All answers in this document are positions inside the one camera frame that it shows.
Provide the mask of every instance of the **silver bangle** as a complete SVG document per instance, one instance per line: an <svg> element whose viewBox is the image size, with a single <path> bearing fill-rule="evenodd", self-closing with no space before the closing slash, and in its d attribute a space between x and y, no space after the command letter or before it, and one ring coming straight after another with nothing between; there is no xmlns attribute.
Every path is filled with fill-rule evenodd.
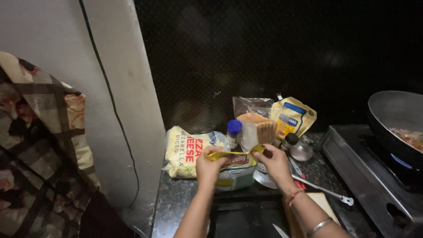
<svg viewBox="0 0 423 238"><path fill-rule="evenodd" d="M329 217L328 219L326 219L326 220L324 220L324 221L320 222L320 223L319 223L317 226L315 226L313 229L311 229L311 230L307 231L307 238L311 238L311 237L314 235L314 233L315 233L318 229L322 228L323 226L325 226L326 224L328 224L328 223L329 223L329 222L331 222L331 221L333 221L333 219L332 219L332 217Z"/></svg>

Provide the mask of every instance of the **glass jar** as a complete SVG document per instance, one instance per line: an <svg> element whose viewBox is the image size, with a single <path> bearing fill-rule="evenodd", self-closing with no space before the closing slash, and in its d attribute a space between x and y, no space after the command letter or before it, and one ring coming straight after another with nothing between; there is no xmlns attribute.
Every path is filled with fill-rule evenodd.
<svg viewBox="0 0 423 238"><path fill-rule="evenodd" d="M307 161L313 156L313 148L311 140L307 136L302 136L300 141L290 150L292 158L298 161Z"/></svg>

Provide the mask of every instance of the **plaid fabric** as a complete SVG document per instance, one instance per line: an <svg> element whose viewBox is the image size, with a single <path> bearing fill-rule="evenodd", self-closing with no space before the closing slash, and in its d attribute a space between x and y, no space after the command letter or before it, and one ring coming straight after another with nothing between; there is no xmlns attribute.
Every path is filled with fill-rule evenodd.
<svg viewBox="0 0 423 238"><path fill-rule="evenodd" d="M0 235L78 237L99 181L85 95L0 52Z"/></svg>

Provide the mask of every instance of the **gas stove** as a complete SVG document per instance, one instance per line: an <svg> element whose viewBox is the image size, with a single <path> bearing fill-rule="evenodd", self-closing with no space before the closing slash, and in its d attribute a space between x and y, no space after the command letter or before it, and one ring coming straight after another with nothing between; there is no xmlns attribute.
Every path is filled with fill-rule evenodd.
<svg viewBox="0 0 423 238"><path fill-rule="evenodd" d="M389 153L367 125L330 126L321 145L385 237L421 237L423 172Z"/></svg>

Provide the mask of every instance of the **yellow packet top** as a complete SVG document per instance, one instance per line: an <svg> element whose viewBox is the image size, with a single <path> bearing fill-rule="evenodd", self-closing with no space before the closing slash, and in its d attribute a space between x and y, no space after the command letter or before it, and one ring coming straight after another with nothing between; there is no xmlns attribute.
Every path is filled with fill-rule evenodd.
<svg viewBox="0 0 423 238"><path fill-rule="evenodd" d="M214 152L206 155L206 158L210 161L215 161L222 157L227 157L229 161L225 163L221 169L229 167L245 168L255 166L257 163L252 155L252 152L263 153L264 149L264 145L258 144L251 148L248 152Z"/></svg>

